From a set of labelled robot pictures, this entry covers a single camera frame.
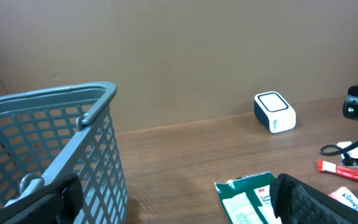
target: basket mesh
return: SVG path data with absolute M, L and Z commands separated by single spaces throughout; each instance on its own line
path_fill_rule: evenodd
M 0 208 L 19 196 L 23 176 L 42 175 L 76 133 L 77 117 L 84 115 L 95 101 L 0 114 Z M 81 179 L 85 198 L 76 223 L 122 223 L 125 214 L 124 176 L 112 119 L 108 108 L 104 111 L 94 124 L 99 126 L 97 132 L 73 166 L 73 173 Z

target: brown wall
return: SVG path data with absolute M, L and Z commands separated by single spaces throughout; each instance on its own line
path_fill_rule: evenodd
M 358 82 L 355 0 L 0 0 L 9 93 L 107 80 L 117 131 L 344 96 Z

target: wooden table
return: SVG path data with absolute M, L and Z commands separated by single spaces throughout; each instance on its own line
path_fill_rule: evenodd
M 129 194 L 127 223 L 229 223 L 214 182 L 271 170 L 328 194 L 358 183 L 320 174 L 325 144 L 358 139 L 358 122 L 342 115 L 343 99 L 294 105 L 294 130 L 270 134 L 253 113 L 117 135 Z

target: black cable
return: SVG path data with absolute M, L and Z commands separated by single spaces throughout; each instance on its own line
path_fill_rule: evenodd
M 351 144 L 350 146 L 345 147 L 344 149 L 336 145 L 326 145 L 320 149 L 320 154 L 323 156 L 336 156 L 336 155 L 347 153 L 357 147 L 358 147 L 358 140 L 355 143 Z M 324 152 L 324 150 L 326 149 L 337 149 L 338 151 Z

